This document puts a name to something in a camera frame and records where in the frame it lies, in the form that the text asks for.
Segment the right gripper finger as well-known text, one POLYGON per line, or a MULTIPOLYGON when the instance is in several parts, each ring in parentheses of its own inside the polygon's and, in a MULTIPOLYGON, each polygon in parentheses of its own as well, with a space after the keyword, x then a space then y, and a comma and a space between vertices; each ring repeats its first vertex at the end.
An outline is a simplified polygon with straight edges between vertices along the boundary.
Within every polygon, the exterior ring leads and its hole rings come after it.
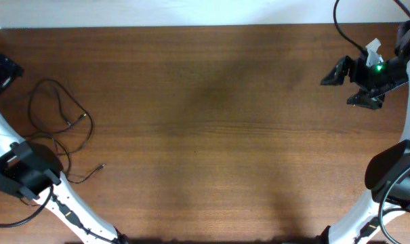
POLYGON ((340 58, 331 71, 321 80, 320 85, 342 85, 348 75, 353 59, 349 56, 340 58))
POLYGON ((346 103, 347 105, 377 110, 382 108, 384 100, 384 94, 371 98, 367 92, 360 89, 355 95, 349 97, 346 103))

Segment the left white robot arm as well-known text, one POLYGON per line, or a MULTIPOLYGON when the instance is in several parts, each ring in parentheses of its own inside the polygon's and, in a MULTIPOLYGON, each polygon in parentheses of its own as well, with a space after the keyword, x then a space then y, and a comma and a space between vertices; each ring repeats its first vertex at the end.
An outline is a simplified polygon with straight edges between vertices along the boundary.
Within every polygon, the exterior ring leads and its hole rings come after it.
MULTIPOLYGON (((0 95, 21 77, 24 69, 4 54, 0 54, 0 95)), ((112 224, 98 216, 87 203, 73 190, 72 184, 82 184, 92 174, 101 170, 105 165, 100 165, 88 176, 80 181, 68 179, 68 172, 72 165, 70 155, 83 149, 94 132, 94 121, 78 101, 76 101, 66 88, 53 79, 42 79, 29 93, 28 120, 36 131, 32 134, 21 136, 9 125, 0 113, 0 191, 23 201, 28 199, 39 206, 29 217, 12 223, 0 223, 0 228, 14 228, 33 220, 43 209, 52 212, 68 228, 70 228, 83 243, 129 243, 126 235, 122 234, 112 224), (53 87, 58 101, 58 110, 61 118, 67 124, 65 129, 58 131, 42 130, 32 118, 32 103, 36 91, 44 83, 50 82, 63 90, 63 92, 78 106, 83 113, 75 121, 66 117, 60 94, 53 87), (83 143, 75 150, 69 152, 53 136, 62 134, 72 129, 84 118, 89 119, 89 133, 83 143), (33 142, 37 138, 47 138, 60 146, 64 153, 57 154, 43 144, 33 142), (58 156, 65 155, 68 159, 66 173, 58 156)))

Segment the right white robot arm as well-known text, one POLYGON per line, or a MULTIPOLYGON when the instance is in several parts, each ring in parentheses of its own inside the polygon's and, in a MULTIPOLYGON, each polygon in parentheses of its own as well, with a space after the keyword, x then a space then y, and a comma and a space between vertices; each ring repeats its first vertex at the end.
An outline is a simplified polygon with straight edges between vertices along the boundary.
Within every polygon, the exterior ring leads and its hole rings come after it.
POLYGON ((360 58, 341 58, 321 85, 342 85, 348 77, 360 89, 347 103, 371 110, 382 107, 388 92, 408 85, 404 129, 399 143, 370 160, 363 195, 339 222, 326 227, 317 243, 368 243, 378 232, 394 243, 385 226, 410 214, 410 20, 398 28, 394 58, 383 60, 377 54, 379 46, 374 40, 360 58))

